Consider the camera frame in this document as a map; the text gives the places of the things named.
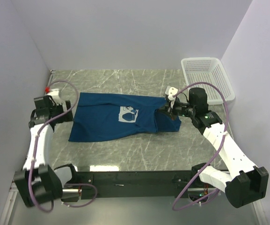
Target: gray marble tabletop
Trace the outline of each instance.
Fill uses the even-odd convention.
[[[116,93],[162,97],[166,87],[183,88],[185,79],[181,70],[59,70],[52,71],[51,81],[68,80],[80,92]],[[62,90],[62,98],[75,100],[73,89],[64,83],[53,88]],[[210,106],[223,121],[222,105]],[[182,121],[179,132],[137,134],[107,142],[69,142],[73,123],[58,124],[51,143],[50,165],[57,167],[72,163],[81,171],[120,170],[190,170],[193,165],[207,162],[215,149],[193,127],[190,118]],[[226,170],[217,157],[212,163]]]

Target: black metal base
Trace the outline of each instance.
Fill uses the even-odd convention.
[[[178,196],[192,177],[185,171],[140,171],[140,172],[76,172],[71,183],[90,183],[98,190],[97,197],[151,197]],[[204,183],[194,182],[190,188],[203,188]],[[91,199],[95,191],[83,186],[82,199]],[[188,198],[186,192],[182,198]]]

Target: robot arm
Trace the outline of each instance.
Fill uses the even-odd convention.
[[[202,182],[211,184],[225,192],[229,202],[236,208],[265,197],[268,172],[264,167],[258,168],[239,148],[230,134],[224,132],[225,125],[220,117],[208,110],[207,94],[202,88],[189,90],[188,103],[181,103],[177,97],[176,88],[167,87],[168,101],[160,112],[175,116],[191,118],[192,124],[218,150],[223,135],[225,140],[219,155],[225,162],[229,174],[216,170],[212,166],[206,167],[199,175]]]
[[[29,122],[31,131],[29,152],[22,171],[16,172],[14,176],[15,184],[27,207],[34,206],[29,196],[28,177],[38,130],[47,120],[71,107],[70,101],[63,101],[61,99],[59,89],[50,90],[47,95],[35,98],[34,102],[36,109],[32,112]],[[48,165],[49,149],[56,124],[72,120],[73,114],[70,111],[65,116],[45,126],[40,133],[33,172],[34,177],[32,178],[32,189],[39,203],[63,198],[64,185],[74,177],[75,168],[72,165],[64,165],[55,170]]]

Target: blue t-shirt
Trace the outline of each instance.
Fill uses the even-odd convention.
[[[163,97],[81,93],[74,116],[71,142],[101,142],[138,133],[179,131],[179,118],[171,120],[157,109]]]

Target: white wall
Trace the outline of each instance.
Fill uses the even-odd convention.
[[[51,69],[221,58],[252,0],[12,0]]]
[[[270,224],[270,1],[254,0],[222,58],[236,94],[234,137],[269,172],[263,206]]]
[[[49,71],[10,0],[0,0],[0,215],[30,141],[33,98]]]

